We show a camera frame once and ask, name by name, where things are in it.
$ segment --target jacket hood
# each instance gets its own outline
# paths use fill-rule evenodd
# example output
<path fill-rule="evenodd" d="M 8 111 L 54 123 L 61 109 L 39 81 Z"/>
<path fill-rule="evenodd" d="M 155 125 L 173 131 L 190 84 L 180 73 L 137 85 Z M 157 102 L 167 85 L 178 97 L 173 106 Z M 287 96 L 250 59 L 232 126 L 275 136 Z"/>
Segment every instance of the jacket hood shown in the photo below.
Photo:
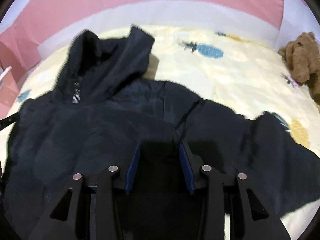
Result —
<path fill-rule="evenodd" d="M 154 38 L 132 26 L 126 38 L 99 39 L 84 31 L 73 42 L 52 100 L 94 103 L 106 100 L 148 68 Z"/>

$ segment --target jacket sleeve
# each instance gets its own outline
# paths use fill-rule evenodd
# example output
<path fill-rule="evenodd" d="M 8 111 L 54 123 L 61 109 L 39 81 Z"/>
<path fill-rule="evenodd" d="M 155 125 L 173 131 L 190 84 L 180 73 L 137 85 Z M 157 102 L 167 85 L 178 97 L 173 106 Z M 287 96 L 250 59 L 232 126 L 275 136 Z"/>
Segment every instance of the jacket sleeve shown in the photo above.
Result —
<path fill-rule="evenodd" d="M 171 86 L 164 116 L 204 164 L 229 175 L 247 174 L 280 216 L 320 198 L 320 159 L 295 143 L 276 117 L 265 112 L 246 120 L 228 107 Z"/>

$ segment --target teddy bear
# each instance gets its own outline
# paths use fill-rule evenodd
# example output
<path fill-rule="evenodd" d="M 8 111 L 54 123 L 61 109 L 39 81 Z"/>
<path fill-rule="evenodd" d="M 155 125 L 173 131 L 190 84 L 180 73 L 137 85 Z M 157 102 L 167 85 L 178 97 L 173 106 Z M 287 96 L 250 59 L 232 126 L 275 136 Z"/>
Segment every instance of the teddy bear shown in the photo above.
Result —
<path fill-rule="evenodd" d="M 320 56 L 313 32 L 302 33 L 295 41 L 279 50 L 291 77 L 310 88 L 311 96 L 320 105 Z"/>

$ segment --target black hooded jacket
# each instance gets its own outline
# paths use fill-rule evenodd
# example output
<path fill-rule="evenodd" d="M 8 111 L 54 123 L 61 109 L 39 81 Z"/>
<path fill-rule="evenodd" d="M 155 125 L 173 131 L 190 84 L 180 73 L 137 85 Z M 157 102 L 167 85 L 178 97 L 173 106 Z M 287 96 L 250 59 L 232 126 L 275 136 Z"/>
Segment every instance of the black hooded jacket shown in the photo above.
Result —
<path fill-rule="evenodd" d="M 137 143 L 132 194 L 119 198 L 123 231 L 134 239 L 196 239 L 202 200 L 186 189 L 182 140 L 220 172 L 247 174 L 280 216 L 320 198 L 320 159 L 273 115 L 246 120 L 184 86 L 142 78 L 153 42 L 136 27 L 119 39 L 85 31 L 54 90 L 21 107 L 1 204 L 22 239 L 72 174 L 121 167 Z"/>

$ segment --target blue gripper pad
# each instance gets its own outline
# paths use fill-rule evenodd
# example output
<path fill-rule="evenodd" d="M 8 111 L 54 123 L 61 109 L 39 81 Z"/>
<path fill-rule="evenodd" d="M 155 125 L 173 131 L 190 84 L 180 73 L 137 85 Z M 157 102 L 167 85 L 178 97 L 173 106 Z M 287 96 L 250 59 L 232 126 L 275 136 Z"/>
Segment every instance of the blue gripper pad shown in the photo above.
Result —
<path fill-rule="evenodd" d="M 140 159 L 140 144 L 138 143 L 132 155 L 127 173 L 125 174 L 124 191 L 127 195 L 129 194 L 130 190 L 132 190 L 134 178 L 136 176 L 137 169 L 138 169 L 139 159 Z"/>
<path fill-rule="evenodd" d="M 186 153 L 186 150 L 182 143 L 179 145 L 179 158 L 183 171 L 183 176 L 186 181 L 187 189 L 190 191 L 190 194 L 193 195 L 195 192 L 195 184 L 193 180 L 193 171 Z"/>

